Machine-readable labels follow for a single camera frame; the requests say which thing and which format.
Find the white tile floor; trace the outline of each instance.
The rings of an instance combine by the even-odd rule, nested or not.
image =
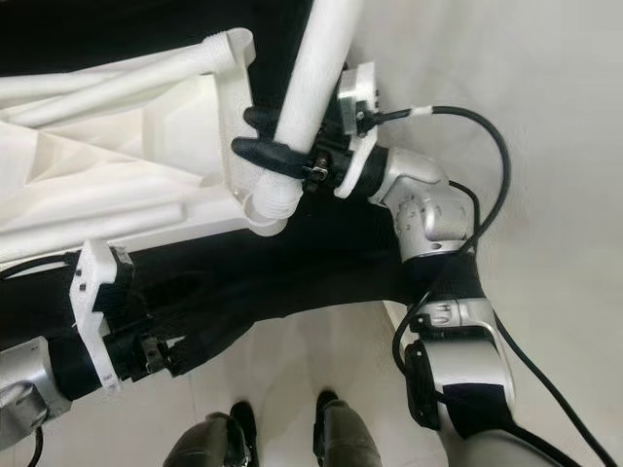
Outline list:
[[[45,427],[39,467],[162,465],[178,437],[215,411],[247,398],[258,418],[262,465],[314,467],[318,392],[333,387],[364,418],[385,466],[441,467],[435,434],[406,408],[390,354],[392,328],[381,304],[349,305],[260,323],[189,375],[162,372],[126,383],[111,399],[97,392]],[[27,465],[32,439],[0,452],[1,467]]]

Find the person's leg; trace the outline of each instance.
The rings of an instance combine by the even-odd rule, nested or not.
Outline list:
[[[322,467],[382,467],[379,450],[365,423],[331,391],[316,403],[313,452]]]
[[[253,438],[252,446],[247,445],[247,433]],[[253,411],[247,403],[238,403],[231,415],[213,413],[184,433],[164,467],[258,467],[254,445]]]

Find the black shoe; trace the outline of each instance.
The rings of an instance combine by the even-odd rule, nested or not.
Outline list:
[[[260,460],[257,455],[257,426],[255,425],[255,415],[251,405],[246,402],[238,402],[230,410],[230,417],[238,422],[242,433],[244,433],[244,441],[246,447],[249,449],[249,463],[248,467],[259,467]]]
[[[324,408],[332,401],[339,400],[338,395],[325,389],[315,401],[315,423],[313,424],[313,453],[322,467],[324,462]]]

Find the white plastic tube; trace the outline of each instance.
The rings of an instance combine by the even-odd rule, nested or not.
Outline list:
[[[194,75],[220,73],[235,66],[236,59],[227,32],[220,32],[179,54],[13,115],[10,122],[21,126],[43,126],[144,90]]]
[[[281,110],[275,141],[308,153],[340,79],[364,0],[315,0]],[[255,210],[286,219],[303,194],[301,182],[266,170],[253,196]]]
[[[0,101],[67,94],[118,76],[118,71],[79,71],[0,78]]]

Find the white wall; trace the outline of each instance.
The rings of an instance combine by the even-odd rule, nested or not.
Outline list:
[[[486,292],[516,340],[623,462],[623,3],[369,0],[351,52],[376,60],[385,110],[457,104],[508,138],[510,200],[482,242]],[[453,117],[396,123],[490,206],[499,163],[486,133]],[[600,465],[518,362],[518,418]]]

